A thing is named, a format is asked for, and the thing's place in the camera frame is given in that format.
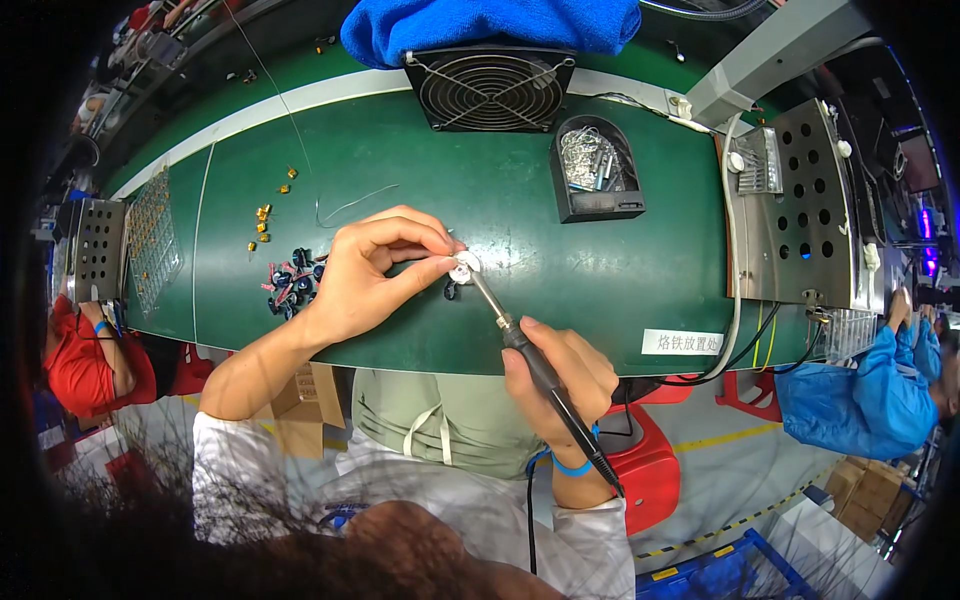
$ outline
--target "perforated metal panel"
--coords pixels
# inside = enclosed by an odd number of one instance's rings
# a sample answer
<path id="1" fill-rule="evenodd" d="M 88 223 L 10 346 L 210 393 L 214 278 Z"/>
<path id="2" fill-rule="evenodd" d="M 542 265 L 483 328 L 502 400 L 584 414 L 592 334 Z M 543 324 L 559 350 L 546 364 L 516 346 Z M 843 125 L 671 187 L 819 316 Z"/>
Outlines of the perforated metal panel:
<path id="1" fill-rule="evenodd" d="M 856 295 L 848 216 L 849 185 L 836 154 L 836 133 L 818 100 L 767 123 L 777 131 L 783 194 L 738 197 L 743 298 L 852 307 Z"/>
<path id="2" fill-rule="evenodd" d="M 84 199 L 74 240 L 74 301 L 120 298 L 126 209 L 122 203 Z"/>

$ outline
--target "metal bracket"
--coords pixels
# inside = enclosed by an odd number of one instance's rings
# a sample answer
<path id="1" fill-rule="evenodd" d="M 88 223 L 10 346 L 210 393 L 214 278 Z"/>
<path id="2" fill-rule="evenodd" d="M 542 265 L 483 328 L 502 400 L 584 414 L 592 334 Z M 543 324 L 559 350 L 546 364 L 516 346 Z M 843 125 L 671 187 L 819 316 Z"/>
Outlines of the metal bracket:
<path id="1" fill-rule="evenodd" d="M 804 290 L 803 296 L 806 299 L 806 317 L 815 323 L 829 323 L 830 314 L 820 305 L 827 298 L 817 290 Z"/>

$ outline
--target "blue jacket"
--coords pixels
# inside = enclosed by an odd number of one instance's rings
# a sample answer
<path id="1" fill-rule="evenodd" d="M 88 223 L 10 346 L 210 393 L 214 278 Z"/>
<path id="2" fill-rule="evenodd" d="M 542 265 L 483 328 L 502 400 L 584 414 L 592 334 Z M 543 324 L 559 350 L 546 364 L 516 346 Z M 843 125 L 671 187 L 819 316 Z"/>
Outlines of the blue jacket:
<path id="1" fill-rule="evenodd" d="M 920 319 L 920 337 L 917 347 L 913 350 L 914 363 L 927 381 L 936 381 L 940 378 L 940 340 L 937 339 L 930 321 L 924 317 Z"/>
<path id="2" fill-rule="evenodd" d="M 804 364 L 777 375 L 783 430 L 801 444 L 885 461 L 923 445 L 938 411 L 913 352 L 890 327 L 856 370 Z"/>

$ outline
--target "white shirt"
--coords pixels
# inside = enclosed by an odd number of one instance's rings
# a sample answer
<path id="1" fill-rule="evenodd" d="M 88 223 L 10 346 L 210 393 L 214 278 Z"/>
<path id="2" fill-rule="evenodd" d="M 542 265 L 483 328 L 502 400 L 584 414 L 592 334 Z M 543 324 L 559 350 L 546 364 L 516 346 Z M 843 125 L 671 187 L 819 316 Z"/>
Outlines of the white shirt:
<path id="1" fill-rule="evenodd" d="M 284 459 L 274 437 L 251 420 L 218 420 L 198 413 L 193 439 L 197 537 L 228 544 L 285 535 L 280 522 L 253 506 L 288 500 Z M 347 452 L 337 457 L 336 468 L 340 477 L 320 486 L 302 508 L 313 522 L 338 509 L 361 511 L 404 499 L 457 532 L 475 558 L 529 568 L 525 481 L 494 479 L 404 456 L 358 429 Z M 250 497 L 260 501 L 247 501 Z M 624 500 L 614 498 L 579 511 L 554 506 L 553 531 L 534 521 L 540 578 L 568 596 L 633 598 L 634 561 L 625 511 Z"/>

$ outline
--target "label sticker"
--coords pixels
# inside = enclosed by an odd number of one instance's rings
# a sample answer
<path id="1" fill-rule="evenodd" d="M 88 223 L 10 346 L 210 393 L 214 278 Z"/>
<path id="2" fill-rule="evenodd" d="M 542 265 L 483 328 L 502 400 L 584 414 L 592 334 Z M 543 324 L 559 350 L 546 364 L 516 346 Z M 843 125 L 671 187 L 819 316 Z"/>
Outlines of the label sticker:
<path id="1" fill-rule="evenodd" d="M 723 346 L 723 336 L 722 333 L 706 333 L 705 331 L 644 329 L 643 353 L 716 356 Z"/>

